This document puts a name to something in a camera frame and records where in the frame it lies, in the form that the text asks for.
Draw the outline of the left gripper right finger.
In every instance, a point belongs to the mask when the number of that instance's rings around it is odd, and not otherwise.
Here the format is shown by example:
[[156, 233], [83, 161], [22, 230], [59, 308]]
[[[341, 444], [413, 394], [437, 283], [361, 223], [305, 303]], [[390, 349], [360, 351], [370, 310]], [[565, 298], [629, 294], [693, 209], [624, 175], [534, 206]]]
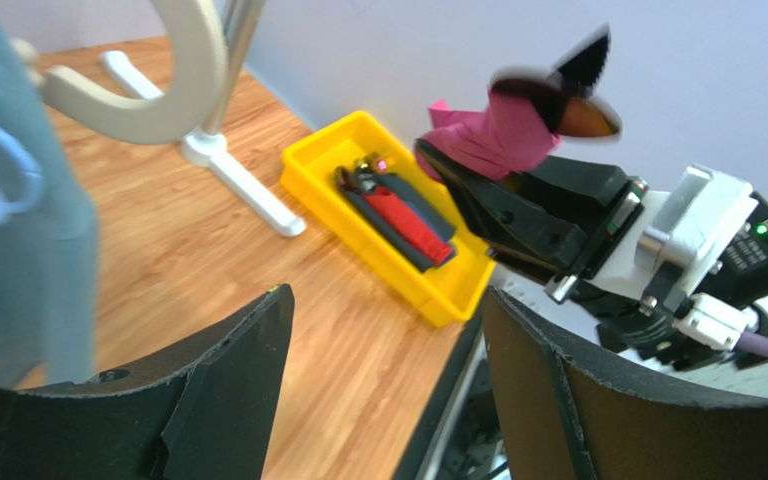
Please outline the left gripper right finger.
[[768, 479], [768, 400], [617, 356], [491, 288], [482, 319], [515, 479]]

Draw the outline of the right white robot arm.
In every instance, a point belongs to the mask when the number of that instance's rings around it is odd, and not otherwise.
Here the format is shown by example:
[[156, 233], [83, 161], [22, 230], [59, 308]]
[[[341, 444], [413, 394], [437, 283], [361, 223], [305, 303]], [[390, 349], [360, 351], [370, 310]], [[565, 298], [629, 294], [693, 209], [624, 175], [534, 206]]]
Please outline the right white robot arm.
[[602, 347], [688, 371], [768, 335], [768, 202], [748, 182], [692, 165], [665, 192], [557, 156], [493, 181], [427, 140], [415, 147], [502, 266], [503, 287], [516, 295], [529, 280], [578, 305]]

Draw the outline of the purple metal spoon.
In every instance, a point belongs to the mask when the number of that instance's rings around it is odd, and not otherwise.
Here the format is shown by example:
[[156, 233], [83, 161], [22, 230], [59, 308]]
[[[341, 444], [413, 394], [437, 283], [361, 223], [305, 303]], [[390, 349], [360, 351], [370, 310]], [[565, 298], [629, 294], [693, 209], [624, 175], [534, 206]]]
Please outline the purple metal spoon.
[[586, 139], [615, 137], [621, 134], [622, 121], [594, 94], [603, 71], [509, 69], [493, 77], [491, 91], [530, 101], [553, 134]]

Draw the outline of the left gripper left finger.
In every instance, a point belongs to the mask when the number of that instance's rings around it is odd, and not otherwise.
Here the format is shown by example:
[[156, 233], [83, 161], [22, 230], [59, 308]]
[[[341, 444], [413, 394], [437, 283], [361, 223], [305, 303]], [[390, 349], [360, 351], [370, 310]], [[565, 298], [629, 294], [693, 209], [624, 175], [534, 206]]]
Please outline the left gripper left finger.
[[0, 479], [258, 479], [295, 298], [226, 319], [83, 384], [0, 388]]

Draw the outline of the pink paper napkin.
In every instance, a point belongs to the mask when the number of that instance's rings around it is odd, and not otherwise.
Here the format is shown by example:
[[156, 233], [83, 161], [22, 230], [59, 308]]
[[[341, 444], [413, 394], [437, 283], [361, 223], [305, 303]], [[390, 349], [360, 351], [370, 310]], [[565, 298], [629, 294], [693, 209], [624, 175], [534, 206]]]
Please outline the pink paper napkin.
[[525, 98], [490, 93], [483, 111], [453, 110], [439, 100], [428, 114], [432, 129], [421, 138], [490, 180], [537, 167], [561, 143]]

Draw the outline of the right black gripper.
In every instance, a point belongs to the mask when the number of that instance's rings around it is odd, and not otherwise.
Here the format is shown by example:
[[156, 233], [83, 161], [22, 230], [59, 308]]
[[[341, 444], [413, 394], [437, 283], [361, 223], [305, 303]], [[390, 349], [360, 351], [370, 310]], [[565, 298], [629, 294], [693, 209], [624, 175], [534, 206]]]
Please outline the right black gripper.
[[[544, 288], [556, 303], [566, 302], [580, 281], [603, 268], [643, 212], [649, 191], [642, 177], [628, 178], [618, 166], [557, 156], [507, 175], [502, 187], [426, 140], [416, 140], [414, 147], [438, 173], [468, 230], [487, 243], [492, 259], [519, 273], [559, 273]], [[565, 221], [609, 211], [588, 243], [579, 226]]]

